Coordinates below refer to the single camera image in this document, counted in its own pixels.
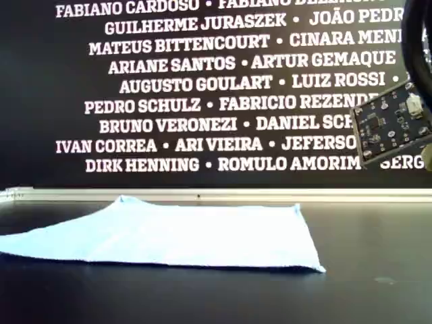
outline black table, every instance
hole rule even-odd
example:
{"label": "black table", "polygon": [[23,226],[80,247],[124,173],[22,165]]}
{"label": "black table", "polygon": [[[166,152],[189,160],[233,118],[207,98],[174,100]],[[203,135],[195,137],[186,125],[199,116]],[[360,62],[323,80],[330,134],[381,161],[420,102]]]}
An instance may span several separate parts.
{"label": "black table", "polygon": [[[0,234],[104,202],[0,205]],[[432,323],[432,205],[304,204],[327,274],[87,265],[0,256],[0,323]]]}

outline light blue cloth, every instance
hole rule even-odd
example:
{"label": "light blue cloth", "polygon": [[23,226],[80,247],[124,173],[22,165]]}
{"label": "light blue cloth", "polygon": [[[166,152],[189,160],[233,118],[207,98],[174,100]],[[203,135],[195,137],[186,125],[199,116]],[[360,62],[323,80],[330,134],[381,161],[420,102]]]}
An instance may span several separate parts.
{"label": "light blue cloth", "polygon": [[121,196],[96,213],[0,236],[22,257],[199,267],[308,267],[325,272],[293,207],[159,206]]}

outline printed circuit board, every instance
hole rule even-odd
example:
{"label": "printed circuit board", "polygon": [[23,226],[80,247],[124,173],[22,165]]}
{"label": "printed circuit board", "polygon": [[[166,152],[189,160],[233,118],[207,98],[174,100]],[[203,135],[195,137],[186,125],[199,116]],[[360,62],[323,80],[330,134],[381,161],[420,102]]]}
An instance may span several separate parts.
{"label": "printed circuit board", "polygon": [[350,115],[363,167],[381,163],[406,149],[432,142],[432,113],[409,80],[351,108]]}

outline black cable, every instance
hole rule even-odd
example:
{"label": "black cable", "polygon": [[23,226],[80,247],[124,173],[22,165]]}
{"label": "black cable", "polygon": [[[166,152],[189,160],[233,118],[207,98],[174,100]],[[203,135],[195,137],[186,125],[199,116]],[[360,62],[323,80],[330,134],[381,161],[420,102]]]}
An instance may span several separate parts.
{"label": "black cable", "polygon": [[432,0],[406,0],[402,20],[402,55],[405,68],[426,106],[432,108],[432,74],[423,51],[423,25],[431,28]]}

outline black wall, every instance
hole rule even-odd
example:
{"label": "black wall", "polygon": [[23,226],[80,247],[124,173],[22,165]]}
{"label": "black wall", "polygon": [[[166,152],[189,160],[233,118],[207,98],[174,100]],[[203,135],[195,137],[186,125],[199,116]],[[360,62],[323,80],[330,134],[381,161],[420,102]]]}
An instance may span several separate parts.
{"label": "black wall", "polygon": [[[213,0],[210,6],[206,1],[200,2],[197,11],[158,12],[142,14],[123,14],[120,16],[94,16],[81,18],[56,18],[56,5],[51,0],[15,0],[8,1],[3,7],[2,37],[0,45],[0,80],[1,80],[1,119],[0,119],[0,187],[8,186],[35,186],[35,187],[207,187],[207,188],[408,188],[427,187],[430,181],[426,171],[419,161],[418,151],[411,155],[399,157],[392,161],[393,169],[383,164],[375,169],[360,170],[359,166],[335,166],[343,164],[346,159],[353,159],[356,151],[353,147],[336,149],[322,149],[320,143],[315,147],[302,150],[283,150],[281,145],[286,136],[350,136],[350,128],[326,129],[323,121],[324,115],[329,119],[332,115],[348,114],[347,105],[330,108],[305,108],[301,99],[305,96],[340,94],[377,94],[395,84],[394,76],[403,81],[406,72],[400,56],[400,44],[391,39],[380,43],[358,44],[359,30],[378,30],[376,35],[384,35],[385,30],[395,30],[400,27],[398,19],[389,22],[380,22],[382,12],[398,13],[403,0],[391,1],[355,1],[353,3],[299,5],[292,1],[289,6],[249,7],[242,9],[219,9],[219,0]],[[364,22],[361,16],[364,9],[390,9],[372,11],[371,16]],[[351,24],[321,24],[313,26],[310,19],[315,11],[344,12],[352,10],[354,22]],[[223,30],[195,30],[184,32],[146,32],[141,34],[106,35],[107,22],[120,22],[128,20],[162,20],[172,18],[198,18],[198,25],[211,16],[236,16],[256,14],[286,14],[287,26],[256,27]],[[347,32],[352,35],[355,44],[350,44],[349,37],[346,45],[327,46],[294,46],[290,43],[293,33],[300,32]],[[155,39],[192,38],[210,36],[235,35],[269,35],[268,47],[255,49],[223,49],[218,51],[161,51],[133,55],[89,55],[89,43],[112,41],[146,41],[155,43]],[[313,58],[316,53],[342,53],[352,52],[372,55],[372,52],[383,53],[387,64],[376,64],[379,61],[366,65],[349,66],[314,66]],[[307,56],[306,67],[280,67],[253,69],[252,63],[256,56],[277,54],[303,54]],[[183,61],[193,57],[229,57],[235,59],[233,70],[203,70],[196,72],[167,72],[139,73],[139,74],[112,74],[109,68],[112,61],[121,60],[147,60],[168,59],[168,67],[172,59]],[[383,79],[379,84],[369,80],[367,84],[344,86],[336,84],[336,74],[383,72]],[[329,74],[332,85],[326,87],[293,88],[293,75],[302,74]],[[261,76],[270,75],[273,80],[269,89],[255,90],[227,90],[227,91],[197,91],[190,92],[160,92],[160,93],[119,93],[124,80],[166,79],[166,78],[209,78],[215,76]],[[250,96],[288,96],[296,99],[292,109],[276,110],[243,110],[221,111],[220,97],[250,97]],[[85,114],[85,101],[104,100],[133,100],[135,103],[142,99],[168,99],[168,98],[198,98],[200,111],[174,112],[174,113],[125,113],[125,114]],[[256,117],[266,118],[279,116],[305,115],[314,116],[319,129],[303,130],[257,130]],[[157,129],[157,119],[163,118],[198,118],[198,117],[236,117],[237,130],[220,132],[161,132]],[[101,134],[99,121],[105,119],[150,119],[154,129],[152,132],[129,134]],[[206,138],[228,137],[257,137],[262,151],[210,151],[206,145]],[[153,139],[157,152],[147,153],[97,153],[95,142],[110,139]],[[179,138],[203,138],[203,151],[175,152]],[[91,152],[87,153],[56,153],[58,140],[92,140]],[[275,161],[286,162],[286,169],[279,171],[219,171],[220,157],[268,157]],[[313,162],[314,157],[322,168],[314,169],[314,165],[299,167],[297,162],[308,159]],[[166,158],[197,158],[198,171],[170,171],[170,172],[127,172],[126,159],[166,159]],[[86,172],[88,159],[122,159],[122,172]]]}

